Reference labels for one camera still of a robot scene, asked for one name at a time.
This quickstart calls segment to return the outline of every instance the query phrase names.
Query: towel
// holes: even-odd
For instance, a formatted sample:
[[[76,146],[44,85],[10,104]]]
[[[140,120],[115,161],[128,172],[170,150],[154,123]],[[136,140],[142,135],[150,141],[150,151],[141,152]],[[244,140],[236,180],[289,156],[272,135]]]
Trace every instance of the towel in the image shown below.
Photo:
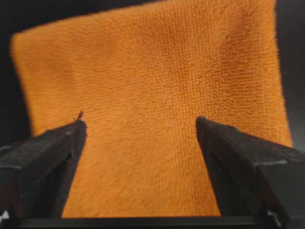
[[[80,110],[88,126],[62,216],[219,215],[200,115],[290,146],[274,7],[168,0],[15,34],[33,134]]]

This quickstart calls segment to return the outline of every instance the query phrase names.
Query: fabric texture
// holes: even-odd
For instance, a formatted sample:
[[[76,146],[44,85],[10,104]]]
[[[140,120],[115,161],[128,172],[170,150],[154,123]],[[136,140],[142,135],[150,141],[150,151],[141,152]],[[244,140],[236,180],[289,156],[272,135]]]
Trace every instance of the fabric texture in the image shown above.
[[[16,34],[34,134],[80,110],[88,126],[62,216],[218,215],[200,115],[290,146],[274,7],[168,0]]]

